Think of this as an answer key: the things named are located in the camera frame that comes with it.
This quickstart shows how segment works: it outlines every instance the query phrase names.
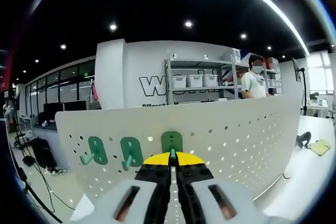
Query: white table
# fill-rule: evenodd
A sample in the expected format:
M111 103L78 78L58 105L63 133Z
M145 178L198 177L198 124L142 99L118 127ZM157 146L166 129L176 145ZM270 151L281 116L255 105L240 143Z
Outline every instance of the white table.
M315 111L317 111L319 118L326 118L328 116L328 104L325 99L322 101L322 105L319 105L319 102L307 104L307 115L314 116Z
M331 149L319 157L311 150L293 146L292 157L285 170L285 175L291 178L281 178L254 201L258 209L269 216L298 219L318 199L330 176L336 149L332 121L301 116L298 134L306 131L311 132L311 143L323 138L331 144ZM77 221L93 211L94 205L84 194L70 220Z

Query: office chair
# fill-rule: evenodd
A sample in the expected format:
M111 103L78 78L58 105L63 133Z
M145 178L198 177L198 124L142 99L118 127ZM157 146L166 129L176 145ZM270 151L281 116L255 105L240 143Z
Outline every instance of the office chair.
M329 118L331 118L333 120L333 124L334 127L336 125L336 120L334 117L334 114L336 114L336 96L334 95L333 101L332 101L332 109L329 110L329 113L331 114L331 116L329 116Z

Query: white storage bin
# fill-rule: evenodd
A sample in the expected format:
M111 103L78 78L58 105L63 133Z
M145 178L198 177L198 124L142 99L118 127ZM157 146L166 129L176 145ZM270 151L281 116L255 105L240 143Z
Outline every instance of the white storage bin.
M187 76L187 86L192 88L203 87L202 74L189 74Z
M203 75L203 86L205 86L205 87L216 87L216 86L218 86L218 75L216 75L216 74L205 74L205 75Z
M182 89L186 87L187 76L173 76L173 87L175 89Z

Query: ceiling light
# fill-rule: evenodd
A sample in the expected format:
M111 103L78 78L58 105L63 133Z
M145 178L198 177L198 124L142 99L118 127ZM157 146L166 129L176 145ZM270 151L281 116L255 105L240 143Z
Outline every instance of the ceiling light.
M184 26L187 27L187 28L192 28L193 23L192 23L190 20L187 20L187 21L184 23Z
M247 35L246 35L246 34L241 34L241 35L240 35L240 38L241 38L241 39L247 39Z
M278 14L280 16L280 18L283 20L283 22L285 22L286 25L289 27L289 29L291 29L291 31L293 32L296 39L299 41L303 50L305 51L306 55L309 55L308 48L304 44L303 39L301 38L299 32L296 30L295 26L292 24L292 22L289 20L289 18L271 0L262 0L262 1L264 1L270 8L272 8L272 10L274 12L276 12L276 14Z
M110 25L110 29L111 31L115 31L117 29L117 25L116 24Z

